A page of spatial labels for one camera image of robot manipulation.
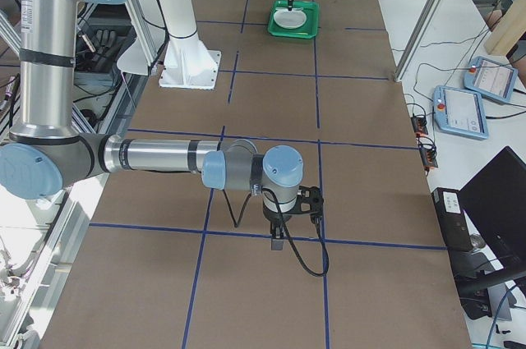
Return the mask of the white round plate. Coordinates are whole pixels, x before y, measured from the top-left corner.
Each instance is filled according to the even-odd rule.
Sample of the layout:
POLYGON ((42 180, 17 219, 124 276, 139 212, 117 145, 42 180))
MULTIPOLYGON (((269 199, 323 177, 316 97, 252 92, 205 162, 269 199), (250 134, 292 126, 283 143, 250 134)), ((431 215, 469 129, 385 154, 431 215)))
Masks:
POLYGON ((274 12, 273 20, 280 28, 295 30, 307 22, 307 15, 303 10, 289 11, 287 8, 281 8, 274 12))

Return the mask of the green plastic tray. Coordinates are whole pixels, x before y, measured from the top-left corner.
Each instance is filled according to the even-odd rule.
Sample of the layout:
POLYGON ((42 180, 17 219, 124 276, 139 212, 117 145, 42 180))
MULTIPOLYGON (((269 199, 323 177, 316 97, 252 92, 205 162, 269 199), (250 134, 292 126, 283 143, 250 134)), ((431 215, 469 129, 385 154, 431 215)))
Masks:
POLYGON ((280 28, 274 23, 274 12, 281 8, 287 8, 286 0, 276 0, 270 10, 270 18, 267 31, 275 37, 287 37, 295 39, 313 39, 317 36, 319 25, 319 6, 316 2, 295 1, 293 10, 303 10, 307 15, 307 22, 295 30, 280 28))

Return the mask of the black power strip right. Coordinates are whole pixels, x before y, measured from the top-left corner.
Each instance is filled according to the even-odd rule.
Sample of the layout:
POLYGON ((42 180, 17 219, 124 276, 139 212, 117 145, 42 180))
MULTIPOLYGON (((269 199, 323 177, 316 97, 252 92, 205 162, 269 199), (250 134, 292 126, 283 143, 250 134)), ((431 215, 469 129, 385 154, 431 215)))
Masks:
POLYGON ((426 149, 421 146, 419 148, 419 153, 422 160, 422 165, 426 170, 438 167, 436 154, 431 149, 426 149))

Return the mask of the black box with label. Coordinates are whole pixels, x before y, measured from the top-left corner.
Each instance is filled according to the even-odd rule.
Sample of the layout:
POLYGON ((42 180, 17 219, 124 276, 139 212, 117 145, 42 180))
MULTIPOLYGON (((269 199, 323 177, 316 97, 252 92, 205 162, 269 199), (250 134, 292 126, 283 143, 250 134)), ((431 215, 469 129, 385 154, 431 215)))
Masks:
POLYGON ((470 239, 464 210, 455 189, 437 187, 432 193, 436 216, 444 243, 449 250, 470 252, 470 239))

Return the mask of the near blue teach pendant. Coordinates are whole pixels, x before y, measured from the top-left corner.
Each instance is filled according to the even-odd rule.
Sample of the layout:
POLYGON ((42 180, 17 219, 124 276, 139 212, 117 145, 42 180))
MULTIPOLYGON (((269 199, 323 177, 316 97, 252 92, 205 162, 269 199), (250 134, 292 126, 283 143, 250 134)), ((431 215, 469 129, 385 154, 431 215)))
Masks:
POLYGON ((488 138, 486 114, 479 93, 438 85, 432 99, 434 119, 443 132, 476 140, 488 138))

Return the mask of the blue teach pendant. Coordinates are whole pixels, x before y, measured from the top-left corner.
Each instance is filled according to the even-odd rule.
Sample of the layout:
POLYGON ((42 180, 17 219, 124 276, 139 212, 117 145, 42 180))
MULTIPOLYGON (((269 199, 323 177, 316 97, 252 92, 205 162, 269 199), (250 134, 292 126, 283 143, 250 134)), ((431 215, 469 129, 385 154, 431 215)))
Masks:
POLYGON ((509 103, 518 77, 511 65, 475 57, 464 73, 464 87, 498 103, 509 103))
POLYGON ((486 114, 479 93, 438 85, 432 99, 434 119, 443 132, 476 140, 488 138, 486 114))

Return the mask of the far blue teach pendant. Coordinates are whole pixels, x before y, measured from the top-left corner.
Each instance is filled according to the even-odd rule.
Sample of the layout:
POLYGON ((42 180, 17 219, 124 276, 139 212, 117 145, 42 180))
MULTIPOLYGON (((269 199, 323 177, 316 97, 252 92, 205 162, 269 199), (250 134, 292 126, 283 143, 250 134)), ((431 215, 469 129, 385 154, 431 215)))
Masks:
POLYGON ((475 57, 464 73, 464 87, 498 103, 509 103, 518 77, 511 65, 475 57))

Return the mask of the black laptop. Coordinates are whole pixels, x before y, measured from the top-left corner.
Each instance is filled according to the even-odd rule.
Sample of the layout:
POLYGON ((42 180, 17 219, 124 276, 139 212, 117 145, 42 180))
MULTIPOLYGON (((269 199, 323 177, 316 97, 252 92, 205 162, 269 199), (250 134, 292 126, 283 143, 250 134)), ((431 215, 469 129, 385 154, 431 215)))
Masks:
POLYGON ((504 147, 459 192, 464 211, 512 279, 525 279, 525 162, 504 147))

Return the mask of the white pedestal base plate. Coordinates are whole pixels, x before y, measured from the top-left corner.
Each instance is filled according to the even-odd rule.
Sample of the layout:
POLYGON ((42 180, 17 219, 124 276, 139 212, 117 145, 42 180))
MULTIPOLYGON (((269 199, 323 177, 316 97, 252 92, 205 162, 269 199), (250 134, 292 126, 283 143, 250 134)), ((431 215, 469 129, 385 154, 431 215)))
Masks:
POLYGON ((213 90, 216 85, 220 51, 198 48, 196 53, 187 55, 168 46, 164 57, 164 69, 159 78, 162 88, 191 90, 213 90))

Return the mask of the aluminium frame post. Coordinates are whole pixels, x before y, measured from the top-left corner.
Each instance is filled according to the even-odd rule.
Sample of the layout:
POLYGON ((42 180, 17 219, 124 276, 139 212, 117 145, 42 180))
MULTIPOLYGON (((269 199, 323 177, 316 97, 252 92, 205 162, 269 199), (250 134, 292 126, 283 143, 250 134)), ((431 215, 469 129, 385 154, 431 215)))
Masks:
POLYGON ((420 47, 423 37, 429 28, 438 8, 443 0, 426 0, 412 34, 404 48, 402 56, 394 73, 394 80, 400 82, 408 70, 411 61, 420 47))

